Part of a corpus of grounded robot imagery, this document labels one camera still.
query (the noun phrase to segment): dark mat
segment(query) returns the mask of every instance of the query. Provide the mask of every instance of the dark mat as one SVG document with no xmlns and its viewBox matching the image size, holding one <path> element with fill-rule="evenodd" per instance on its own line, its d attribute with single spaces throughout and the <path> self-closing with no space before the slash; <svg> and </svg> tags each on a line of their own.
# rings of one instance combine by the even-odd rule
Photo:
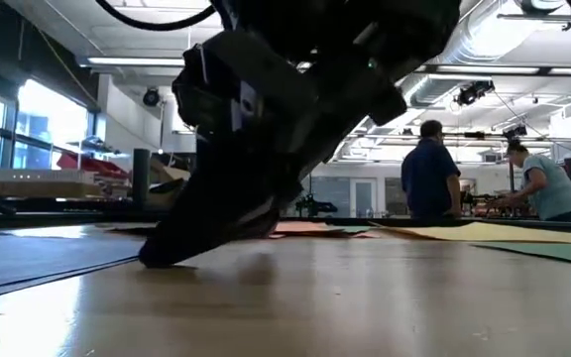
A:
<svg viewBox="0 0 571 357">
<path fill-rule="evenodd" d="M 134 261 L 141 244 L 0 236 L 0 295 Z"/>
<path fill-rule="evenodd" d="M 481 243 L 476 247 L 499 249 L 537 257 L 571 262 L 571 244 L 561 243 Z"/>
</svg>

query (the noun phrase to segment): machine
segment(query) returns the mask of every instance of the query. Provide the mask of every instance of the machine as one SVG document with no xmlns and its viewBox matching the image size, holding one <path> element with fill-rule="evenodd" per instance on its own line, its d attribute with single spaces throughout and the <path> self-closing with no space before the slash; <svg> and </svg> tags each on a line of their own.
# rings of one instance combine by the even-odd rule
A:
<svg viewBox="0 0 571 357">
<path fill-rule="evenodd" d="M 395 83 L 444 50 L 460 17 L 460 0 L 212 0 L 192 18 L 148 24 L 96 2 L 143 30 L 215 11 L 224 27 L 184 53 L 172 84 L 197 161 L 140 252 L 152 268 L 270 234 L 300 181 L 365 116 L 383 125 L 404 113 Z"/>
</svg>

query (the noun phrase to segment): security camera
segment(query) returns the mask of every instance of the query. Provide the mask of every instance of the security camera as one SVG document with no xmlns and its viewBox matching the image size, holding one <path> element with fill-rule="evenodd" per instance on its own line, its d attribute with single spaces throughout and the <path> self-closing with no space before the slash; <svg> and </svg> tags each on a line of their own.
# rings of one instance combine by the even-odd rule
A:
<svg viewBox="0 0 571 357">
<path fill-rule="evenodd" d="M 148 88 L 145 96 L 143 96 L 143 103 L 149 107 L 155 107 L 160 103 L 160 94 L 157 88 Z"/>
</svg>

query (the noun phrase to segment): wooden table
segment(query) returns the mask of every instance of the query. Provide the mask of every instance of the wooden table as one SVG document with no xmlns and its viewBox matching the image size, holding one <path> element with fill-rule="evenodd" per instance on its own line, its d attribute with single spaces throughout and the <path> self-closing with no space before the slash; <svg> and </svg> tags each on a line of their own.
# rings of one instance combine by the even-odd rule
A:
<svg viewBox="0 0 571 357">
<path fill-rule="evenodd" d="M 6 356 L 571 357 L 571 264 L 394 238 L 236 243 L 1 296 Z"/>
</svg>

